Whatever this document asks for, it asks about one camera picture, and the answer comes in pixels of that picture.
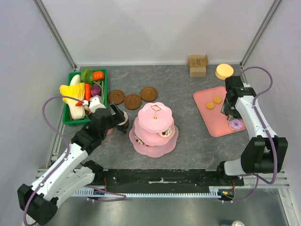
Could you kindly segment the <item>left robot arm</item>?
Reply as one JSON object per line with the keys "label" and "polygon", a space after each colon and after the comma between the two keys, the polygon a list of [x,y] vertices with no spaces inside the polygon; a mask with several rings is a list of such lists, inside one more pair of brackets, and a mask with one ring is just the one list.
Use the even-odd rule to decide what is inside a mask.
{"label": "left robot arm", "polygon": [[82,101],[91,110],[90,121],[68,141],[66,150],[57,161],[31,185],[22,184],[18,190],[20,209],[23,210],[23,224],[47,224],[58,208],[76,191],[89,184],[98,185],[103,181],[103,167],[93,160],[85,162],[75,173],[72,171],[102,144],[112,128],[126,133],[129,121],[126,112],[114,103],[105,107],[99,96]]}

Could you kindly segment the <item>white chocolate drizzle donut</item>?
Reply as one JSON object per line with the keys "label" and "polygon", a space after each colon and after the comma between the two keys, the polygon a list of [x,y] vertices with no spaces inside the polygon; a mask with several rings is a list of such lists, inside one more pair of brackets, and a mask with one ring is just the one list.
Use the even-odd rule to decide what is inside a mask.
{"label": "white chocolate drizzle donut", "polygon": [[163,138],[167,138],[167,137],[172,136],[173,131],[174,131],[173,127],[169,126],[167,130],[160,132],[159,135]]}

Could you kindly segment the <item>purple donut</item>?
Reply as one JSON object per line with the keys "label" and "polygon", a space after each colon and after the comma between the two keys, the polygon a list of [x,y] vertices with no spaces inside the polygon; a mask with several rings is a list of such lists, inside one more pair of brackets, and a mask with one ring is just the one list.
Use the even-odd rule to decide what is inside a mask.
{"label": "purple donut", "polygon": [[243,127],[243,123],[241,120],[239,119],[232,119],[229,121],[229,127],[233,130],[233,131],[239,131],[242,129]]}

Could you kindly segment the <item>pink three-tier cake stand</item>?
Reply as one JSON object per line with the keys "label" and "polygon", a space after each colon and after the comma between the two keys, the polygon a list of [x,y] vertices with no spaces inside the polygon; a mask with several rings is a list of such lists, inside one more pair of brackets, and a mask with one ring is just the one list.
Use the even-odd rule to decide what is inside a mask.
{"label": "pink three-tier cake stand", "polygon": [[[169,126],[174,129],[172,136],[161,137],[159,133],[167,130]],[[135,135],[144,142],[144,145],[135,141]],[[147,103],[138,112],[129,132],[129,139],[138,153],[158,158],[175,149],[178,135],[172,110],[161,102],[155,102]]]}

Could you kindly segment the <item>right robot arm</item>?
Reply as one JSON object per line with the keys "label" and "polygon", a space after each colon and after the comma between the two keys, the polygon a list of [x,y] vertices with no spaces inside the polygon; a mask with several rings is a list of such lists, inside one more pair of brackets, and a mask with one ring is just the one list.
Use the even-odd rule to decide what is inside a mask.
{"label": "right robot arm", "polygon": [[288,141],[269,126],[259,107],[258,95],[253,88],[243,84],[240,76],[226,78],[225,88],[221,113],[242,119],[250,140],[240,158],[220,162],[215,174],[216,182],[224,186],[232,180],[232,176],[254,175],[271,185],[282,168]]}

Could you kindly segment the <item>chocolate cake slice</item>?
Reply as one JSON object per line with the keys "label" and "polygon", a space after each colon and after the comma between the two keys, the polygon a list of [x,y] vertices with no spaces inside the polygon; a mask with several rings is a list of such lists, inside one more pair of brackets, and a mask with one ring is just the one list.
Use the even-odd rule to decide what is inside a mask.
{"label": "chocolate cake slice", "polygon": [[141,144],[141,145],[144,145],[144,142],[139,137],[137,137],[136,135],[135,135],[135,141],[137,143]]}

